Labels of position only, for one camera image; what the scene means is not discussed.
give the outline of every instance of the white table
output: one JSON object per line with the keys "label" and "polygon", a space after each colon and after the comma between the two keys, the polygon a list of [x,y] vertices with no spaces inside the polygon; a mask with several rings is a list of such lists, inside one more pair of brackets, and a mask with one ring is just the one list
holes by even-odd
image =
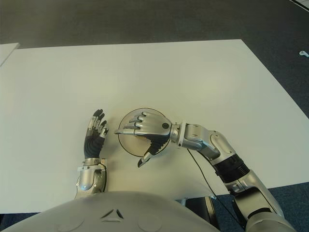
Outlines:
{"label": "white table", "polygon": [[19,43],[0,44],[0,67],[4,64],[14,49],[17,49],[18,47]]}
{"label": "white table", "polygon": [[[241,40],[15,50],[0,78],[0,213],[39,212],[75,195],[89,117],[106,112],[108,190],[210,195],[185,149],[137,168],[112,132],[133,109],[224,134],[268,187],[309,181],[309,121]],[[227,191],[196,152],[217,194]]]}

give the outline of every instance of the transparent circular plate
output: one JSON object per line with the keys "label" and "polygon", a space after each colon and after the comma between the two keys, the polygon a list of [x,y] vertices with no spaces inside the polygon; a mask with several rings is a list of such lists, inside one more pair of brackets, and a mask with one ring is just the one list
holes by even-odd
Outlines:
{"label": "transparent circular plate", "polygon": [[[140,108],[131,111],[128,113],[120,122],[119,129],[122,129],[127,123],[129,123],[129,120],[132,119],[134,116],[141,115],[142,112],[149,112],[157,115],[164,116],[161,112],[150,109],[150,108]],[[128,153],[130,153],[133,156],[143,157],[147,149],[150,147],[150,140],[135,136],[135,135],[118,135],[119,142],[121,146],[126,150]],[[161,149],[157,152],[160,153],[164,148],[168,145],[168,142],[164,144],[164,146],[161,147]]]}

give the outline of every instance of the small white object on floor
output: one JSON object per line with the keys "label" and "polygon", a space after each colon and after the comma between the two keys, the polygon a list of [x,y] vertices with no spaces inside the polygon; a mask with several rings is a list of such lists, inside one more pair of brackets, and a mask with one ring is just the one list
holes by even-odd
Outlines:
{"label": "small white object on floor", "polygon": [[305,52],[305,51],[300,51],[299,54],[300,54],[301,56],[309,57],[308,53]]}

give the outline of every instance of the black cable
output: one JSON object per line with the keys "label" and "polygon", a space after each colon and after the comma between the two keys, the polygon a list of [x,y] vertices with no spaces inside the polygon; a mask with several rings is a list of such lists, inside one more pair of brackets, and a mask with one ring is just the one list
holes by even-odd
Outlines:
{"label": "black cable", "polygon": [[207,181],[207,179],[206,179],[206,177],[205,177],[205,175],[204,175],[204,173],[203,173],[203,171],[202,171],[200,165],[198,164],[197,160],[194,158],[194,156],[192,155],[192,153],[190,152],[190,150],[189,150],[189,149],[187,149],[187,150],[188,150],[188,152],[190,153],[190,155],[191,155],[192,159],[194,160],[194,162],[197,164],[199,170],[201,171],[201,173],[202,173],[202,175],[203,175],[203,178],[204,178],[206,184],[208,185],[208,187],[210,188],[210,190],[212,191],[213,195],[216,197],[216,199],[218,200],[218,202],[220,202],[220,204],[224,207],[224,209],[226,209],[226,211],[231,215],[231,217],[235,220],[235,222],[236,222],[237,224],[239,224],[239,226],[240,226],[242,229],[244,229],[244,228],[242,227],[242,225],[240,224],[240,222],[233,216],[233,214],[231,213],[231,211],[229,211],[229,209],[222,203],[222,201],[219,199],[219,197],[214,193],[214,191],[212,190],[210,184],[208,183],[208,181]]}

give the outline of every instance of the gray carpet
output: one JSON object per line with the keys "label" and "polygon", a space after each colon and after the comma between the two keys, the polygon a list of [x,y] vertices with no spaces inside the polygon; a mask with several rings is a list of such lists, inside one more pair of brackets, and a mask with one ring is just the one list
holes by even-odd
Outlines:
{"label": "gray carpet", "polygon": [[[309,52],[308,22],[288,0],[0,0],[0,44],[20,48],[242,39],[307,116],[309,59],[298,53]],[[308,186],[271,190],[301,232]],[[216,209],[222,230],[238,231]],[[4,215],[1,228],[26,216]]]}

